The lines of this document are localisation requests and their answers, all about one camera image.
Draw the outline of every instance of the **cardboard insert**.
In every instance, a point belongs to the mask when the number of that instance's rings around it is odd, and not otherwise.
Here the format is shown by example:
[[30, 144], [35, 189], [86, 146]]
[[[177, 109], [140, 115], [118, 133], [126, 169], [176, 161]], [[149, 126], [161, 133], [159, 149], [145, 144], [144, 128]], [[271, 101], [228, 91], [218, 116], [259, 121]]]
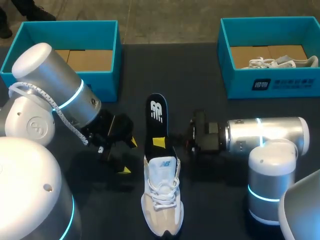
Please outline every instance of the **cardboard insert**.
[[111, 71], [112, 50], [55, 50], [75, 72]]

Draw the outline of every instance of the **new balance logo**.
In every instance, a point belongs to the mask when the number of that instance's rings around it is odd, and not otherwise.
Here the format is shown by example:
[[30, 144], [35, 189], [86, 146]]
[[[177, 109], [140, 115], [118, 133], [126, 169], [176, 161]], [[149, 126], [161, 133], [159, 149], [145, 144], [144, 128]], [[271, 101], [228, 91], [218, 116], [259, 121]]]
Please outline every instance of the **new balance logo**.
[[160, 103], [151, 101], [151, 117], [162, 123], [162, 107]]
[[163, 161], [160, 165], [160, 167], [169, 167], [170, 161]]

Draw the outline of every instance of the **shoe box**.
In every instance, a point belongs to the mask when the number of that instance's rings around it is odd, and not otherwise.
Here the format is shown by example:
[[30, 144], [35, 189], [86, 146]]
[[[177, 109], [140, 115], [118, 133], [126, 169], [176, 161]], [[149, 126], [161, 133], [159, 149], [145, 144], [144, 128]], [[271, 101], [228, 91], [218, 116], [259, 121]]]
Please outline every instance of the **shoe box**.
[[117, 21], [23, 22], [1, 68], [7, 87], [16, 82], [17, 58], [38, 43], [48, 43], [102, 102], [116, 102], [122, 45]]
[[319, 58], [319, 42], [314, 17], [222, 18], [217, 55], [228, 99], [320, 96], [319, 67], [242, 69], [258, 57]]

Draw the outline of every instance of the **box label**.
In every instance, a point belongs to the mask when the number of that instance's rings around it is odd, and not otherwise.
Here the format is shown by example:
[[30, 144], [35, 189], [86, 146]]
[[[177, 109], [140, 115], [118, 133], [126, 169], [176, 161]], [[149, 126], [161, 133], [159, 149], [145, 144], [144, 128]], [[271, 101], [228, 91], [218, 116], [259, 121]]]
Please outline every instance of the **box label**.
[[271, 79], [266, 78], [266, 79], [256, 79], [254, 80], [252, 90], [253, 91], [264, 91], [267, 90], [269, 85], [270, 85]]
[[272, 89], [311, 89], [315, 80], [315, 78], [277, 79], [274, 81]]

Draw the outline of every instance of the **silver cylinder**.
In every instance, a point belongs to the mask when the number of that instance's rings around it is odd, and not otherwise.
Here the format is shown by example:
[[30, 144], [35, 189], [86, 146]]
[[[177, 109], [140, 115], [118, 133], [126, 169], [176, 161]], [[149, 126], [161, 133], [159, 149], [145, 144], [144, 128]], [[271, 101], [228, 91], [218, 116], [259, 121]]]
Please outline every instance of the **silver cylinder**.
[[81, 234], [80, 213], [62, 177], [59, 197], [48, 217], [22, 240], [80, 240]]
[[301, 117], [273, 117], [229, 120], [226, 127], [226, 150], [233, 155], [248, 156], [268, 140], [293, 142], [299, 155], [309, 149], [309, 129]]
[[248, 206], [259, 222], [279, 225], [281, 196], [294, 184], [296, 150], [292, 142], [267, 142], [249, 155]]
[[25, 51], [14, 63], [12, 74], [18, 82], [45, 91], [77, 128], [89, 124], [101, 108], [97, 96], [47, 43]]

